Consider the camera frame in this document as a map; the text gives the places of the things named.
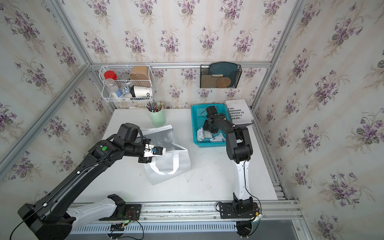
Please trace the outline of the white insulated delivery bag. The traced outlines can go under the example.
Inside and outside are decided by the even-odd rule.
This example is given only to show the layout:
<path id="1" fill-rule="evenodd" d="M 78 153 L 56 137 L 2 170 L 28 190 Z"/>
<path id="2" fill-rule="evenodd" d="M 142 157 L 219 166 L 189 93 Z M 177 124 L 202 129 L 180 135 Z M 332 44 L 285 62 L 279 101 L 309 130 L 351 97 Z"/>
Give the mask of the white insulated delivery bag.
<path id="1" fill-rule="evenodd" d="M 153 186 L 192 169 L 189 152 L 175 142 L 174 128 L 171 125 L 145 129 L 143 135 L 151 140 L 150 145 L 164 148 L 162 155 L 154 155 L 150 163 L 144 164 Z"/>

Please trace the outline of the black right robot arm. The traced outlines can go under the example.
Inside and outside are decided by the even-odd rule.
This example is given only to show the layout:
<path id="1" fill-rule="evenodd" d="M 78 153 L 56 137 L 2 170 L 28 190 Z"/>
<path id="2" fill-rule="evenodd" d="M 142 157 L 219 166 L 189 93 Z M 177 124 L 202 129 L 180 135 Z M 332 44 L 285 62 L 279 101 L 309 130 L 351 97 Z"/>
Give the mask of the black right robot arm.
<path id="1" fill-rule="evenodd" d="M 222 131 L 226 137 L 226 150 L 230 160 L 233 161 L 236 170 L 235 191 L 233 193 L 233 209 L 237 217 L 243 217 L 245 213 L 259 216 L 260 206 L 254 202 L 256 197 L 248 190 L 249 163 L 253 154 L 253 146 L 247 127 L 241 127 L 232 123 L 225 114 L 219 114 L 216 107 L 206 108 L 206 120 L 203 130 L 212 134 Z"/>

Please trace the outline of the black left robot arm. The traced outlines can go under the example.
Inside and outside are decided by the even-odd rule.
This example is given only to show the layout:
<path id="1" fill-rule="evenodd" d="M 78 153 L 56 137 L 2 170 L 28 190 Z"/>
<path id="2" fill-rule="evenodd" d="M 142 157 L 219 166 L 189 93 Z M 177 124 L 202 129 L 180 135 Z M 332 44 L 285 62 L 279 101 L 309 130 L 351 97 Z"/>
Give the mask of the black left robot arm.
<path id="1" fill-rule="evenodd" d="M 71 210 L 74 200 L 100 174 L 123 157 L 147 160 L 150 139 L 143 136 L 139 126 L 122 124 L 117 134 L 97 142 L 74 169 L 50 193 L 34 204 L 24 204 L 18 214 L 23 223 L 39 240 L 64 240 L 73 230 L 93 221 L 126 215 L 126 202 L 116 194 L 95 204 Z"/>

